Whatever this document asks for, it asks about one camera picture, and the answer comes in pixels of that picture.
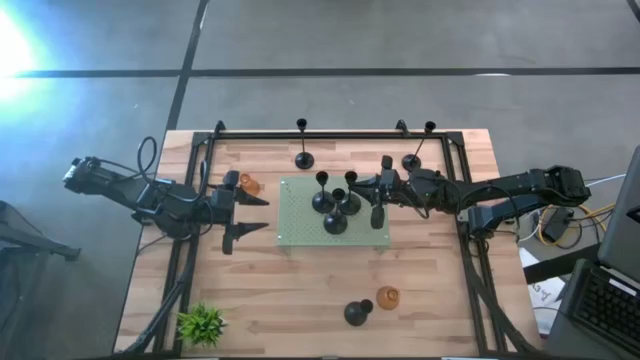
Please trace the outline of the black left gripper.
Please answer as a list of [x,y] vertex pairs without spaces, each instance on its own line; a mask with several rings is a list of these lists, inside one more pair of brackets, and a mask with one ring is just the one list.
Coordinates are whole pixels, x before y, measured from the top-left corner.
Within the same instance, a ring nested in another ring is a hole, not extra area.
[[225,188],[218,187],[214,189],[208,200],[211,206],[212,215],[210,216],[209,225],[224,225],[225,232],[223,234],[222,252],[225,255],[233,253],[233,242],[239,240],[242,236],[257,231],[268,226],[268,223],[243,223],[233,224],[233,214],[235,201],[241,205],[250,206],[267,206],[268,201],[260,199],[258,196],[247,194],[240,186],[239,177],[242,173],[231,170],[223,177],[223,185]]

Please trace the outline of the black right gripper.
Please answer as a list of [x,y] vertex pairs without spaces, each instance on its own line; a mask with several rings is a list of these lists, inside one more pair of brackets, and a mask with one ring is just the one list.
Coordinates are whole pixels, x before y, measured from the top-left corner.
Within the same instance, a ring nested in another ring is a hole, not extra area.
[[[395,203],[399,206],[414,206],[411,196],[405,189],[403,182],[396,170],[392,168],[393,159],[388,155],[383,155],[381,160],[381,171],[372,177],[353,181],[349,185],[350,190],[378,190],[381,203]],[[385,209],[382,204],[372,207],[370,224],[373,229],[381,229],[384,226]]]

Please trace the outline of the tall black candlestick holder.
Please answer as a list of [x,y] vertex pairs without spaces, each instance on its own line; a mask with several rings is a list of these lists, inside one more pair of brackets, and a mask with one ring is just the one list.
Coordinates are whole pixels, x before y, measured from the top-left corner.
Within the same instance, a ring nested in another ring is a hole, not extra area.
[[314,165],[315,159],[314,156],[306,150],[305,146],[305,131],[307,127],[307,120],[304,118],[299,118],[296,121],[296,126],[300,132],[302,151],[296,155],[294,163],[299,169],[310,169]]
[[324,229],[333,235],[343,233],[348,227],[348,220],[340,210],[340,204],[345,199],[346,193],[342,188],[336,188],[331,193],[335,206],[326,214],[323,222]]
[[405,170],[407,170],[408,172],[412,172],[421,166],[422,162],[419,157],[419,152],[422,149],[424,142],[427,140],[427,137],[434,132],[436,127],[437,125],[433,121],[427,121],[424,124],[423,135],[420,139],[420,142],[416,150],[414,151],[413,154],[407,154],[402,159],[402,166]]
[[352,192],[352,186],[355,184],[358,175],[355,171],[348,171],[345,173],[344,178],[347,184],[347,195],[341,201],[339,209],[345,215],[355,215],[361,209],[360,198]]
[[332,195],[325,190],[329,175],[325,171],[316,174],[316,181],[320,185],[320,190],[312,197],[313,209],[322,214],[331,212],[334,209],[335,201]]
[[353,327],[361,326],[367,321],[373,307],[374,304],[369,299],[350,302],[344,309],[344,319]]

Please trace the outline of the amber ribbed glass candle holder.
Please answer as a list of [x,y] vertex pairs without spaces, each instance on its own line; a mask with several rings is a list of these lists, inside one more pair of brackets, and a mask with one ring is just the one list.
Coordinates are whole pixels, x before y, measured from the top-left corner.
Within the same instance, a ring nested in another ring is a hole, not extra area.
[[261,192],[260,184],[247,173],[242,173],[239,177],[241,188],[252,196],[258,196]]
[[393,286],[383,286],[376,292],[376,303],[383,310],[391,311],[398,307],[400,291]]

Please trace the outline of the pale green perforated metal shelf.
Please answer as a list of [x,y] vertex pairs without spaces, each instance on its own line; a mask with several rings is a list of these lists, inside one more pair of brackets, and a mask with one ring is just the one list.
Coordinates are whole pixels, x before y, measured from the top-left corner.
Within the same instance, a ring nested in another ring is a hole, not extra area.
[[283,176],[280,179],[277,245],[283,247],[369,246],[386,248],[391,244],[389,221],[381,229],[370,225],[372,207],[361,200],[355,215],[346,215],[347,228],[330,234],[324,228],[325,214],[313,209],[312,198],[321,190],[314,175]]

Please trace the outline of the green plant in white pot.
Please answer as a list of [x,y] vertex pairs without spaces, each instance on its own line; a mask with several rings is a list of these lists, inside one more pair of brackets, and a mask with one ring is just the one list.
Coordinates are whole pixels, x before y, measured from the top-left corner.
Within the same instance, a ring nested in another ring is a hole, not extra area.
[[178,339],[193,346],[217,348],[227,326],[220,309],[203,303],[177,314]]

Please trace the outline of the black power brick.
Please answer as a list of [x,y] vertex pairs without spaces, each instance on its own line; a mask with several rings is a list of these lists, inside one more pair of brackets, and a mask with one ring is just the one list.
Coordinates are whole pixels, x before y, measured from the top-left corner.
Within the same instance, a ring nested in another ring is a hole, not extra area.
[[545,217],[541,226],[540,238],[548,244],[561,240],[573,220],[574,212],[567,208],[555,208]]

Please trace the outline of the white paper sheet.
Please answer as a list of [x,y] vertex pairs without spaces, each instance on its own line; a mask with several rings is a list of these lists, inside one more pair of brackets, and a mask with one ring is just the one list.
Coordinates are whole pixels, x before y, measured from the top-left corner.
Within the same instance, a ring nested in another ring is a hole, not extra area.
[[551,331],[565,285],[564,280],[555,277],[528,286],[538,331],[543,337],[548,336]]

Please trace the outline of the black stand base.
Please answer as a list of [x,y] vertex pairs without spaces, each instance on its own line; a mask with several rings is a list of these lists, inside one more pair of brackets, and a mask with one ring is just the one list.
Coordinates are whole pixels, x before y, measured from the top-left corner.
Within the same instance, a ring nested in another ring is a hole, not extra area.
[[68,261],[76,260],[81,252],[57,242],[26,219],[15,207],[0,200],[0,240],[13,245],[46,251],[64,257]]

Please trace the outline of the black computer keyboard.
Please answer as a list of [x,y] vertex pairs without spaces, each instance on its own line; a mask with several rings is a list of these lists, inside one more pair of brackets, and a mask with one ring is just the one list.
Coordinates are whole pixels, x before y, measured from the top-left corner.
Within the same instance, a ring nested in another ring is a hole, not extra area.
[[616,280],[593,272],[586,275],[572,315],[611,341],[640,352],[640,296]]

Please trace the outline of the black aluminium rig frame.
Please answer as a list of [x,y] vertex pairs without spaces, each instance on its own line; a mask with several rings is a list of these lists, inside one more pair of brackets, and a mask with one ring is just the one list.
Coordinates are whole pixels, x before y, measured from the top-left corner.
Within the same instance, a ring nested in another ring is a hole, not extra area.
[[[311,130],[306,150],[317,170],[341,185],[347,171],[377,173],[383,155],[400,160],[420,140],[390,130]],[[390,208],[391,244],[372,247],[296,247],[277,245],[280,179],[294,176],[295,155],[302,149],[296,131],[221,133],[213,150],[211,180],[229,170],[249,174],[261,186],[267,206],[241,206],[241,222],[268,223],[222,252],[223,228],[200,240],[195,273],[184,304],[219,308],[228,326],[217,348],[193,347],[177,340],[168,320],[154,341],[173,356],[207,357],[427,357],[471,356],[479,342],[492,343],[488,317],[475,321],[452,217],[435,213],[420,218],[408,208]],[[445,174],[473,180],[498,174],[489,134],[484,129],[443,133],[424,142],[423,164]],[[400,291],[396,309],[376,303],[383,286]],[[358,327],[344,319],[353,301],[374,307]]]

